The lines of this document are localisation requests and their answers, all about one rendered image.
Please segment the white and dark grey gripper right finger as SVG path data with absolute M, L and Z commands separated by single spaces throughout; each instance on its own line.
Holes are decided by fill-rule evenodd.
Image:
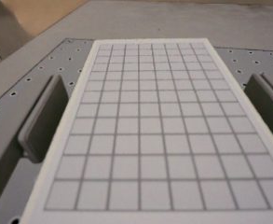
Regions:
M 273 74 L 252 74 L 244 92 L 273 134 Z

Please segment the grey perforated base plate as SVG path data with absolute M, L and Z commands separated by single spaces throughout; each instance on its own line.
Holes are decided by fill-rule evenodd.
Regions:
M 0 121 L 36 74 L 60 74 L 70 97 L 95 39 L 65 37 L 2 94 Z M 213 46 L 244 90 L 252 74 L 273 74 L 273 50 Z M 45 160 L 20 159 L 0 197 L 0 224 L 19 224 Z

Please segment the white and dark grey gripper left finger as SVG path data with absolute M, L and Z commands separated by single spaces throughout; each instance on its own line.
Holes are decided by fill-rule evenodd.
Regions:
M 41 163 L 69 102 L 60 75 L 35 75 L 0 121 L 0 197 L 20 159 Z

